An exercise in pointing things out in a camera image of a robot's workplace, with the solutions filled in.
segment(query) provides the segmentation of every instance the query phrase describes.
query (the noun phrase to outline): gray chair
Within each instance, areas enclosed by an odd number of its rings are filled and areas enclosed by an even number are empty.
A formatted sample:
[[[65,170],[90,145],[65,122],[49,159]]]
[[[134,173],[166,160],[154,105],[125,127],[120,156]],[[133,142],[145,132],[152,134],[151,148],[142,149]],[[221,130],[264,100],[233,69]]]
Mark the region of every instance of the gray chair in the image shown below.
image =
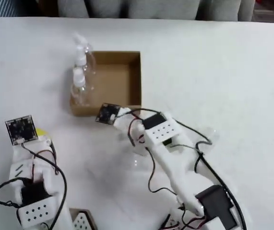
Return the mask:
[[[58,0],[59,16],[251,21],[255,0]]]

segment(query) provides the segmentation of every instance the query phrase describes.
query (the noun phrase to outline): circuit board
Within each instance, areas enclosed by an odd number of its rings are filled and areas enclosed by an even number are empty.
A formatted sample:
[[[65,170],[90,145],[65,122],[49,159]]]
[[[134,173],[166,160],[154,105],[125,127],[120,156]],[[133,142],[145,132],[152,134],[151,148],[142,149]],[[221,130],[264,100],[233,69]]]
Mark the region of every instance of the circuit board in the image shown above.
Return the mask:
[[[100,108],[95,121],[107,125],[113,125],[120,108],[121,106],[117,104],[104,103]]]
[[[12,145],[18,145],[38,138],[31,115],[6,121],[5,123]]]

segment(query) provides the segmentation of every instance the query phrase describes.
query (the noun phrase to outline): bottle cap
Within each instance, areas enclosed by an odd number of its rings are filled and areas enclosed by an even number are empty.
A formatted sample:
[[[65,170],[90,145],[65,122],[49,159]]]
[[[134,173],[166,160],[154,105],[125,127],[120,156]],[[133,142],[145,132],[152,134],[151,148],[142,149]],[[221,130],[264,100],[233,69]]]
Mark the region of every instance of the bottle cap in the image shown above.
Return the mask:
[[[85,77],[82,68],[73,69],[73,83],[76,87],[85,86]]]
[[[76,47],[76,66],[85,66],[87,64],[87,56],[84,52],[84,47],[82,45],[78,45]]]

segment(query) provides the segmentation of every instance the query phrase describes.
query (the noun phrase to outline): cardboard box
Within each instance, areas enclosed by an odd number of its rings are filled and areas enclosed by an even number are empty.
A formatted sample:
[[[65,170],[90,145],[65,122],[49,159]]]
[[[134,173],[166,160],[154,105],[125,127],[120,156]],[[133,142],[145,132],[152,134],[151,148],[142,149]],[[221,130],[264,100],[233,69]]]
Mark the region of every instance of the cardboard box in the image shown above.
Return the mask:
[[[96,75],[90,95],[92,105],[76,105],[71,97],[70,106],[75,116],[96,116],[102,103],[123,107],[141,107],[141,60],[139,52],[94,52]]]

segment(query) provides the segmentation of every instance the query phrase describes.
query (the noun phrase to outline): spray bottle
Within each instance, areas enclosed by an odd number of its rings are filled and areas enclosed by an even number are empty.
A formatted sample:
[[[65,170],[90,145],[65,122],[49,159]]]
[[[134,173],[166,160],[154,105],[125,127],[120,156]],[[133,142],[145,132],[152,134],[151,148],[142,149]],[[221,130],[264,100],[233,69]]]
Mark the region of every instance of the spray bottle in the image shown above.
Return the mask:
[[[75,104],[79,106],[90,105],[91,89],[86,85],[84,71],[80,67],[73,69],[73,84],[71,86],[71,95]]]

